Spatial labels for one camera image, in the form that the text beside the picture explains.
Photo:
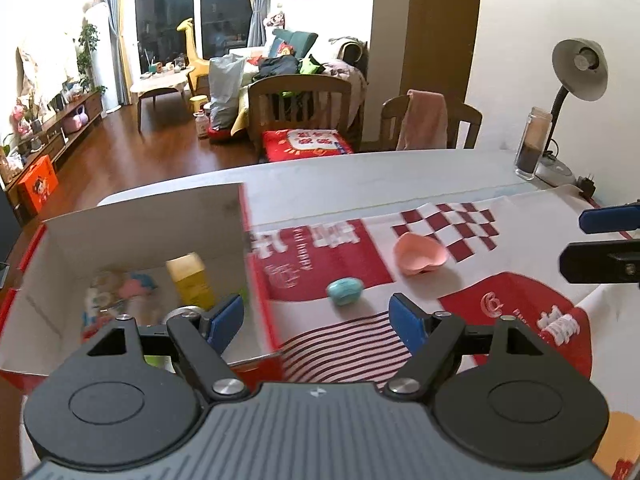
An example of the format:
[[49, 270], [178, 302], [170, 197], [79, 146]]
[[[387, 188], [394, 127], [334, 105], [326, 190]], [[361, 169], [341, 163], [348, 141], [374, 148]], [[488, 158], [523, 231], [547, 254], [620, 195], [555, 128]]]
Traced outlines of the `wooden coffee table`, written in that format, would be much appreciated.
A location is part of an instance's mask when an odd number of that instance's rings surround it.
[[194, 71], [193, 67], [185, 67], [178, 72], [146, 73], [130, 87], [130, 92], [137, 98], [137, 130], [142, 134], [142, 101], [151, 99], [152, 103], [158, 96], [178, 93], [184, 98], [186, 88], [192, 89], [189, 76]]

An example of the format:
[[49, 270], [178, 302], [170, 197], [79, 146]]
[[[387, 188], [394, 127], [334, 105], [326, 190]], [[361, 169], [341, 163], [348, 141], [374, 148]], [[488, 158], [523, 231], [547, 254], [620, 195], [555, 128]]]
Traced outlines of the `red white printed mat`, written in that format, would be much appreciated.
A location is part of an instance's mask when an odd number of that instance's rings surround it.
[[[585, 239], [587, 203], [571, 188], [472, 203], [424, 204], [386, 216], [260, 228], [252, 235], [266, 327], [291, 382], [385, 384], [408, 360], [388, 320], [400, 292], [423, 311], [446, 310], [473, 325], [503, 315], [527, 324], [590, 378], [608, 400], [611, 422], [596, 464], [614, 479], [639, 465], [639, 289], [570, 284], [559, 255]], [[402, 234], [429, 236], [449, 254], [439, 268], [407, 276], [393, 248]], [[359, 278], [346, 307], [326, 286]]]

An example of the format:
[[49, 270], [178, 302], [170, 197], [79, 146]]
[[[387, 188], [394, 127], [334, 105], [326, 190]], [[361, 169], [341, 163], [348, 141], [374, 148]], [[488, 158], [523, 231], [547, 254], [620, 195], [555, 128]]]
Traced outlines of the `pink pot toy figure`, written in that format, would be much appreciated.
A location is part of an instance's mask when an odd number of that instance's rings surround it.
[[157, 284], [152, 276], [145, 273], [128, 273], [122, 284], [117, 289], [117, 298], [120, 301], [146, 301], [156, 291]]

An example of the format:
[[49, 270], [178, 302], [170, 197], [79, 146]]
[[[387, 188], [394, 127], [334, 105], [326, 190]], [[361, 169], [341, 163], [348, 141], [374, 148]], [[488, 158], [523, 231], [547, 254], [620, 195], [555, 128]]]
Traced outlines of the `pink heart-shaped bowl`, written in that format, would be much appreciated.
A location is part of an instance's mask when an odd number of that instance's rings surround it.
[[407, 276], [433, 271], [443, 266], [449, 258], [444, 245], [429, 236], [413, 232], [398, 238], [393, 254], [398, 270]]

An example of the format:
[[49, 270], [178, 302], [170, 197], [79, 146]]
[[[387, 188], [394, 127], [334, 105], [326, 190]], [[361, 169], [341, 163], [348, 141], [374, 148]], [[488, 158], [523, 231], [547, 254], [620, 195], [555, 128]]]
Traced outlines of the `yellow box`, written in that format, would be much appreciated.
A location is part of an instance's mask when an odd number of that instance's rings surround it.
[[166, 269], [183, 306], [208, 311], [216, 304], [215, 294], [207, 279], [205, 264], [196, 252], [168, 260]]

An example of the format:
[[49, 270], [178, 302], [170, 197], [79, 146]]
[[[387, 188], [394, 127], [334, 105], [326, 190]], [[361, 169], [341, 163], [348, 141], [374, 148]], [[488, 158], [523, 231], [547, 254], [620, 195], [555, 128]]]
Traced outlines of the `wooden dining chair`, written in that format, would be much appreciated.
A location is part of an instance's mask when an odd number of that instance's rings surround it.
[[266, 158], [264, 133], [284, 129], [335, 130], [349, 126], [352, 85], [331, 75], [271, 76], [247, 87], [248, 137]]

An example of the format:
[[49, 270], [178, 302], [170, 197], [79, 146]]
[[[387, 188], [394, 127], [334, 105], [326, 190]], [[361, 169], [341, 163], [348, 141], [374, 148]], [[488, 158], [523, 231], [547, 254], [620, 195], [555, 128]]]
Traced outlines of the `red cardboard box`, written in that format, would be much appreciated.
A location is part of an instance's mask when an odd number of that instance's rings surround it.
[[50, 219], [18, 266], [21, 281], [1, 304], [1, 376], [32, 391], [80, 346], [91, 281], [104, 271], [149, 275], [148, 301], [165, 315], [180, 298], [166, 268], [191, 252], [204, 262], [215, 296], [245, 301], [244, 323], [224, 359], [250, 388], [283, 377], [262, 316], [267, 293], [250, 252], [250, 207], [239, 183], [191, 188]]

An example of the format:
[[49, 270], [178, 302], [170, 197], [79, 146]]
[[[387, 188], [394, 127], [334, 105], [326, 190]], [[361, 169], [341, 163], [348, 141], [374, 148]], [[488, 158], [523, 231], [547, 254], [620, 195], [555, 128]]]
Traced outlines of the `teal egg-shaped case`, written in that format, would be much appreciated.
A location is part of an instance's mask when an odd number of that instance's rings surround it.
[[359, 300], [363, 292], [363, 281], [359, 278], [340, 278], [326, 286], [326, 294], [332, 304], [346, 307]]

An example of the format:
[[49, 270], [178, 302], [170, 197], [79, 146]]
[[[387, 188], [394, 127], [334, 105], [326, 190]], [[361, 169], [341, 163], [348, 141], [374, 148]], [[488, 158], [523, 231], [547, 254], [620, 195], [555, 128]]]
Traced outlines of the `red seat cushion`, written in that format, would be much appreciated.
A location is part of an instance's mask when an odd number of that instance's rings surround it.
[[336, 130], [283, 129], [262, 134], [262, 147], [270, 162], [352, 154]]

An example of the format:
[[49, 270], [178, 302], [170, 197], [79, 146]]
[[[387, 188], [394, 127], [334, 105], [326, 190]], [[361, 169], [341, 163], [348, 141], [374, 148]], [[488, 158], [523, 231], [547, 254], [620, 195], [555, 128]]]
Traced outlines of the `yellow giraffe toy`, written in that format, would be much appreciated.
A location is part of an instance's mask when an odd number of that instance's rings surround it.
[[209, 74], [209, 62], [201, 58], [196, 50], [194, 39], [193, 18], [187, 18], [177, 26], [178, 32], [183, 32], [186, 36], [186, 58], [188, 59], [188, 67], [190, 72], [188, 75], [190, 90], [192, 94], [198, 90], [198, 81], [207, 77]]

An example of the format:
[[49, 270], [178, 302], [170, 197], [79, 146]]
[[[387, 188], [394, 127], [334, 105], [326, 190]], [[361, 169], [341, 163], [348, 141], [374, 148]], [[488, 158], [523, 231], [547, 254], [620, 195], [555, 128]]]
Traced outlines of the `wooden tv cabinet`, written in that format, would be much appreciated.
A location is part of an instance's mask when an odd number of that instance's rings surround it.
[[28, 216], [27, 208], [18, 192], [18, 181], [43, 156], [50, 157], [54, 169], [60, 168], [103, 116], [100, 92], [86, 93], [78, 100], [65, 105], [43, 123], [42, 130], [34, 136], [34, 139], [42, 143], [38, 151], [26, 153], [24, 148], [18, 149], [23, 169], [8, 182], [3, 183], [6, 198], [18, 216]]

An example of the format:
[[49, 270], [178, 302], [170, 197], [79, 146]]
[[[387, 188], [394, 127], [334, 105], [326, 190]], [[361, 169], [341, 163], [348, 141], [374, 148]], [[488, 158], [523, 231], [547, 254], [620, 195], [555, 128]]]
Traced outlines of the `grey desk lamp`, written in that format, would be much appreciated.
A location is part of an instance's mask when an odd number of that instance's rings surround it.
[[610, 75], [604, 50], [592, 39], [559, 41], [552, 49], [551, 65], [560, 88], [552, 103], [550, 133], [535, 176], [556, 188], [576, 182], [574, 172], [566, 163], [564, 141], [572, 131], [582, 132], [577, 120], [579, 103], [585, 105], [602, 99], [608, 90]]

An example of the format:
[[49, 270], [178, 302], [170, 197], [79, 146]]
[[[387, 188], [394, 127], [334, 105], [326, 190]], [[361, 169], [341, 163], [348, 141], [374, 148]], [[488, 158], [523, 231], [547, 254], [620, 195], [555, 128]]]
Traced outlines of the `tape roll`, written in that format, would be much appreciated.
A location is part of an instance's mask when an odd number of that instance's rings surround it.
[[171, 320], [172, 318], [178, 318], [178, 316], [183, 316], [184, 318], [188, 318], [191, 321], [198, 321], [204, 313], [205, 311], [197, 306], [182, 306], [169, 311], [163, 317], [163, 323], [167, 324], [169, 320]]

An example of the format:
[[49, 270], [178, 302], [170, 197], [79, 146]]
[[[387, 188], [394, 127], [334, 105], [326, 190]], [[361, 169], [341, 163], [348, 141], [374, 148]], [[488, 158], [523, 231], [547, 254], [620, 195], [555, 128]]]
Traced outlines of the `chair with pink towel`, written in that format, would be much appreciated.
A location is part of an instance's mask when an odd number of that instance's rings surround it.
[[468, 104], [447, 100], [442, 94], [409, 90], [387, 100], [381, 110], [382, 150], [454, 150], [475, 148], [482, 113]]

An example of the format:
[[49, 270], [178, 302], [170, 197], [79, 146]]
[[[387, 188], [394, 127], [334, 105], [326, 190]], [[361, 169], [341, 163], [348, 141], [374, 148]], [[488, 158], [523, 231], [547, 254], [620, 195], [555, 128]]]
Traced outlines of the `sofa with clothes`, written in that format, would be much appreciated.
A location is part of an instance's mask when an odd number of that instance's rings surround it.
[[209, 100], [204, 105], [208, 130], [232, 136], [248, 128], [248, 87], [262, 79], [280, 75], [326, 75], [344, 79], [352, 86], [348, 126], [360, 122], [366, 100], [367, 45], [352, 37], [332, 38], [325, 61], [311, 52], [318, 39], [314, 32], [276, 29], [272, 43], [248, 51], [230, 52], [209, 60]]

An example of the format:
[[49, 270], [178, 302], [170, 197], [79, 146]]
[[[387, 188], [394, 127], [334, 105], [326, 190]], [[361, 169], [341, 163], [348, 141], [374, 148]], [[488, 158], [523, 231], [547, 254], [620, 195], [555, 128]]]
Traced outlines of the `orange gift box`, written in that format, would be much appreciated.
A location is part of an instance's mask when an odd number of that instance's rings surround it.
[[17, 181], [17, 193], [29, 214], [39, 214], [53, 191], [58, 187], [53, 164], [49, 155], [35, 160]]

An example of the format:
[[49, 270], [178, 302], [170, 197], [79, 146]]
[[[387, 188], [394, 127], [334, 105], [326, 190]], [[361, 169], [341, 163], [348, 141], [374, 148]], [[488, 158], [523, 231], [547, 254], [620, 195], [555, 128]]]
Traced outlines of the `glass jar dark contents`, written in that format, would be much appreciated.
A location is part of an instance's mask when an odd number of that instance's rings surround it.
[[527, 181], [535, 177], [535, 170], [547, 145], [551, 123], [552, 115], [542, 108], [533, 107], [530, 110], [514, 160], [514, 171], [519, 177]]

